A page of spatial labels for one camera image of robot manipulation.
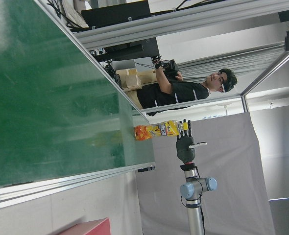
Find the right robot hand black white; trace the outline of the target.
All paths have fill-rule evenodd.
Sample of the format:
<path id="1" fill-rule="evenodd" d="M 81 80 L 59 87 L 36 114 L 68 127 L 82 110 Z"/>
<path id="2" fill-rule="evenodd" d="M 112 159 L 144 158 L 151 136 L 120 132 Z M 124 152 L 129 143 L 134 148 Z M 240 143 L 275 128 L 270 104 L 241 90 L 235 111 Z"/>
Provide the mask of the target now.
<path id="1" fill-rule="evenodd" d="M 184 164 L 190 163 L 195 159 L 195 148 L 198 146 L 206 145 L 207 143 L 194 142 L 192 137 L 191 121 L 186 119 L 179 121 L 179 135 L 177 135 L 176 151 L 177 157 Z"/>

